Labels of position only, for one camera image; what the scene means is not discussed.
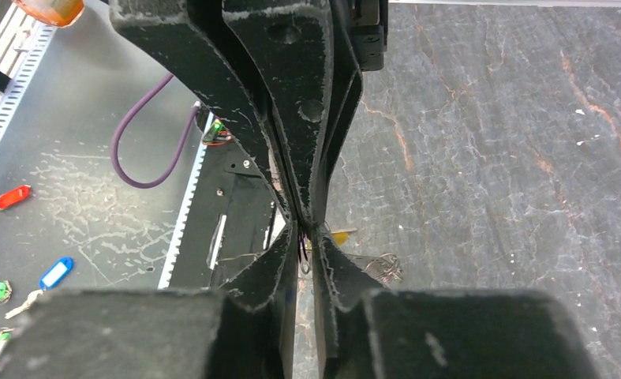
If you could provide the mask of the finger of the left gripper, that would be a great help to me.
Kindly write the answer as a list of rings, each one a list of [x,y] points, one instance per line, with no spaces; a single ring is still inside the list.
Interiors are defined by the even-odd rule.
[[[222,11],[221,1],[112,1],[110,22],[223,120],[289,218],[264,85]]]

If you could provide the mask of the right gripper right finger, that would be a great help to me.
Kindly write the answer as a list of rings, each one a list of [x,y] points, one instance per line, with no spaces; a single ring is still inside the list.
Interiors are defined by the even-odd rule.
[[[310,233],[322,378],[595,378],[567,309],[522,289],[393,291]]]

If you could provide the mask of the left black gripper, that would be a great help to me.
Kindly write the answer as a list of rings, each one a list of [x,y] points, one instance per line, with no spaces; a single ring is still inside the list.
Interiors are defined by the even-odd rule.
[[[271,97],[271,115],[297,214],[325,214],[328,127],[362,71],[383,68],[387,0],[225,1],[223,19],[253,60]]]

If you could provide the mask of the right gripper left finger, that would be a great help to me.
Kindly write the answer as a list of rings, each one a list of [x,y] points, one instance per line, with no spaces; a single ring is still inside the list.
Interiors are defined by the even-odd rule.
[[[218,289],[59,291],[19,320],[0,378],[288,378],[297,226]]]

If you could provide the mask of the yellow capped key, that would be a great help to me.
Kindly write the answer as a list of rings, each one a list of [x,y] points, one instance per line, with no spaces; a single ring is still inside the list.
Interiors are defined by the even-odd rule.
[[[337,246],[342,246],[348,240],[348,238],[356,232],[356,228],[340,229],[337,231],[332,231],[331,236]]]

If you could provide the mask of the metal keyring plate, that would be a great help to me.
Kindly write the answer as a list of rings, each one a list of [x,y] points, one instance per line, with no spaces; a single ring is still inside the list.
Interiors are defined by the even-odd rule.
[[[216,260],[214,268],[234,268],[236,272],[258,259],[262,253],[246,253],[236,257],[224,257]],[[393,253],[379,256],[363,256],[344,253],[362,272],[365,272],[381,284],[388,286],[392,282],[403,281],[403,270],[398,257]]]

